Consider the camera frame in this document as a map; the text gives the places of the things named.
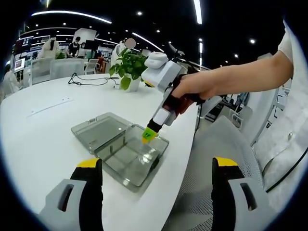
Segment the clear plastic box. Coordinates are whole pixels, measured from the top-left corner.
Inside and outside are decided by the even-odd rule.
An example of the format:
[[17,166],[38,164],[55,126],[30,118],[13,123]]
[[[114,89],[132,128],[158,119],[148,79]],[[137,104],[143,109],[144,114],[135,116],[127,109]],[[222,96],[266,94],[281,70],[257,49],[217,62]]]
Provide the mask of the clear plastic box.
[[156,137],[142,143],[144,128],[112,113],[72,128],[89,152],[103,161],[103,169],[116,181],[137,192],[155,169],[169,141]]

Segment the ceiling light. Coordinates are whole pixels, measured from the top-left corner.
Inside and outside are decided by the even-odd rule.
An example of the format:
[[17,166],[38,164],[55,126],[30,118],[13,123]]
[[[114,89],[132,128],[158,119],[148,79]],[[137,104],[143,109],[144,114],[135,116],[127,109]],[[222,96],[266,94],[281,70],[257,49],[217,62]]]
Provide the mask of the ceiling light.
[[33,36],[29,36],[29,37],[25,37],[25,38],[19,38],[17,41],[23,40],[23,39],[30,39],[30,38],[33,38]]
[[39,43],[34,43],[34,44],[31,44],[31,46],[35,46],[35,45],[39,45],[39,44],[43,44],[44,42],[39,42]]
[[203,43],[199,43],[199,52],[202,54],[203,52]]
[[67,36],[67,37],[74,37],[75,35],[57,35],[57,36]]
[[103,41],[103,42],[109,42],[109,43],[113,43],[113,44],[116,44],[116,45],[118,44],[116,42],[111,42],[111,41],[100,39],[100,38],[96,38],[96,40]]
[[200,0],[193,0],[193,2],[194,2],[194,8],[196,10],[197,23],[202,24]]
[[136,33],[134,33],[134,32],[133,32],[132,34],[135,35],[135,36],[137,36],[137,37],[139,37],[139,38],[141,38],[141,39],[143,39],[144,41],[150,43],[151,45],[155,46],[155,47],[156,47],[157,49],[159,49],[161,52],[164,52],[162,49],[160,49],[160,48],[157,47],[154,43],[150,42],[149,40],[145,39],[144,37],[142,37],[142,36],[140,36],[140,35],[138,35],[138,34],[136,34]]
[[41,12],[37,12],[37,13],[33,13],[31,16],[35,16],[35,15],[40,15],[40,14],[48,14],[48,13],[67,13],[67,14],[75,14],[75,15],[80,15],[80,16],[85,16],[85,17],[89,17],[89,18],[94,18],[96,20],[105,22],[105,23],[109,23],[111,24],[112,22],[90,15],[90,14],[86,14],[86,13],[79,13],[79,12],[74,12],[74,11],[41,11]]
[[38,38],[42,38],[42,37],[50,37],[50,35],[37,36],[37,37],[34,37],[33,39],[38,39]]

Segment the white table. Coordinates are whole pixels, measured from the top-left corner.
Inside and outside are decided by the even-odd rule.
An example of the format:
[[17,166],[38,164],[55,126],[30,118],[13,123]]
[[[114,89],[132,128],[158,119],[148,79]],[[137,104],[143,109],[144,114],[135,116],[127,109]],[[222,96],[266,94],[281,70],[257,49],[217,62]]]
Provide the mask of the white table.
[[[4,161],[21,198],[36,213],[44,207],[45,196],[61,180],[69,179],[78,163],[93,158],[71,127],[106,112],[146,127],[163,97],[142,83],[138,92],[127,93],[113,89],[113,81],[104,86],[68,85],[68,81],[36,84],[11,95],[0,106]],[[196,116],[197,106],[192,106],[171,127],[162,128],[160,135],[170,144],[144,192],[132,193],[103,172],[105,231],[161,230],[183,180]]]

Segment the white device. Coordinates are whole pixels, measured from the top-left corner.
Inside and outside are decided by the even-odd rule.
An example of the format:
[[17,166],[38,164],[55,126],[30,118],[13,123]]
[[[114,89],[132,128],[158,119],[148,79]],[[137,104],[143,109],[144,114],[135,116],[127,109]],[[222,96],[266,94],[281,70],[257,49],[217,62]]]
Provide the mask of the white device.
[[172,83],[179,76],[182,66],[169,61],[167,55],[160,52],[151,53],[144,65],[148,67],[141,75],[144,82],[164,94],[164,99],[155,112],[153,121],[159,125],[170,126],[176,115],[163,108],[163,105],[173,90]]
[[15,67],[14,67],[14,71],[20,71],[21,69],[23,69],[25,67],[25,58],[20,59],[20,60],[16,60],[15,61]]

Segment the cable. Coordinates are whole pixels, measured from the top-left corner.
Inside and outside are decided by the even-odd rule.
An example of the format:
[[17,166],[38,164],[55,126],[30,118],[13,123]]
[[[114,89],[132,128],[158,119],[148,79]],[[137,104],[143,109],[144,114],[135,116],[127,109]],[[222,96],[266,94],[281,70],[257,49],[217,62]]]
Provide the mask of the cable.
[[[86,84],[86,83],[81,83],[81,82],[76,82],[74,81],[74,77],[77,77],[81,80],[84,80],[84,81],[92,81],[92,80],[98,80],[98,79],[105,79],[106,81],[102,84]],[[116,81],[115,79],[119,79],[118,77],[103,77],[103,78],[93,78],[93,79],[84,79],[84,78],[80,78],[76,73],[72,74],[70,80],[68,81],[68,84],[76,84],[78,86],[81,86],[81,85],[86,85],[86,86],[102,86],[102,85],[105,85],[106,83],[108,83],[108,80],[111,79],[113,82],[115,82],[116,84]]]
[[198,118],[198,124],[197,124],[197,128],[196,128],[196,130],[194,131],[193,138],[195,137],[196,132],[197,132],[197,130],[198,130],[198,128],[199,128],[199,125],[200,125],[201,113],[202,113],[202,104],[200,105],[200,113],[199,113],[199,118]]
[[287,176],[290,175],[290,173],[296,168],[296,166],[299,164],[299,162],[301,162],[301,160],[304,158],[304,156],[307,154],[308,151],[308,147],[307,149],[304,151],[304,153],[302,154],[302,156],[298,159],[298,161],[292,166],[292,168],[290,168],[290,170],[283,176],[281,177],[281,179],[279,181],[277,181],[273,186],[271,186],[269,189],[266,190],[267,193],[269,193],[270,191],[272,191],[274,188],[276,188]]

